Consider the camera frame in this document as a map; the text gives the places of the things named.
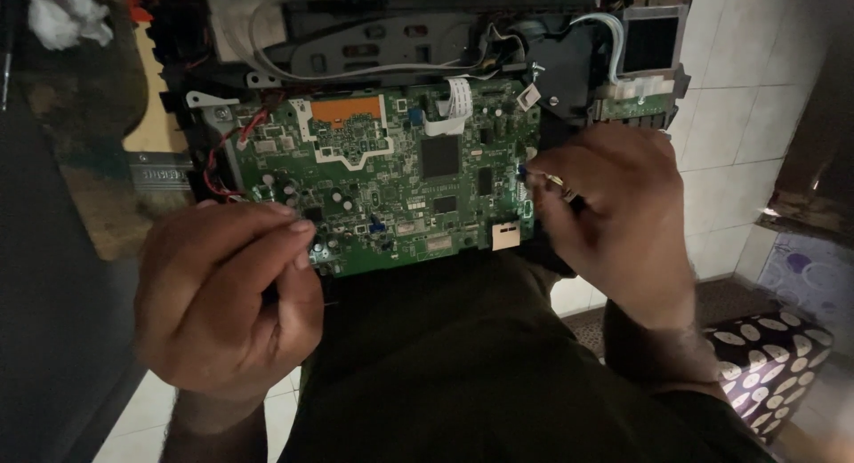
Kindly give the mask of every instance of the black microchip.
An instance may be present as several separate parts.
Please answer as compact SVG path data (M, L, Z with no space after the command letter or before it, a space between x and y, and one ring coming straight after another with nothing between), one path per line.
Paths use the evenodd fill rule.
M477 170L477 196L492 195L492 168Z
M492 128L481 128L481 144L489 146L495 141L495 131Z
M433 213L451 213L457 211L457 197L444 196L433 200Z
M423 179L459 174L459 137L422 139L419 152Z
M306 219L311 219L315 223L323 221L323 208L310 207L306 209Z

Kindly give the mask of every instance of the printed circuit board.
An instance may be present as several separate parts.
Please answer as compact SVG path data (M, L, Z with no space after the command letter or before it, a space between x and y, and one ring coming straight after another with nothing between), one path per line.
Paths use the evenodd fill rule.
M515 80L473 81L462 134L429 137L448 85L286 99L244 143L231 171L253 201L312 219L310 258L336 277L462 250L502 250L533 236L519 165L536 153L540 109L523 111ZM260 103L230 108L240 126Z

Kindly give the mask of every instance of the human hand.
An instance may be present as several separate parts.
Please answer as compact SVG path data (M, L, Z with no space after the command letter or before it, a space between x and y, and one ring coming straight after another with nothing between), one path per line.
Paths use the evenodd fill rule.
M598 124L526 167L537 216L558 256L639 325L692 324L682 180L664 134ZM575 214L542 174L561 177L587 207Z
M320 342L323 294L306 252L314 233L272 203L206 201L157 223L134 301L139 358L181 390L260 404ZM262 307L272 282L278 304Z

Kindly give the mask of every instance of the person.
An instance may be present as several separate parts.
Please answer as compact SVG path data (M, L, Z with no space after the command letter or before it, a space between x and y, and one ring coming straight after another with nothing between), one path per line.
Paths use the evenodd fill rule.
M264 397L300 364L279 461L773 461L694 324L665 135L599 124L527 169L554 251L610 297L605 366L551 310L558 277L511 251L344 278L325 307L310 221L205 201L141 255L138 355L180 389L161 461L266 460Z

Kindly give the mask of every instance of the patterned cloth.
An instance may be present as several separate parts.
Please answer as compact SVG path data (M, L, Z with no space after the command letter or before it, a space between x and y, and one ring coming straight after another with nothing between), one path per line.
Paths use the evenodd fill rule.
M830 355L824 328L786 312L742 318L704 330L715 349L721 386L763 443L781 431Z

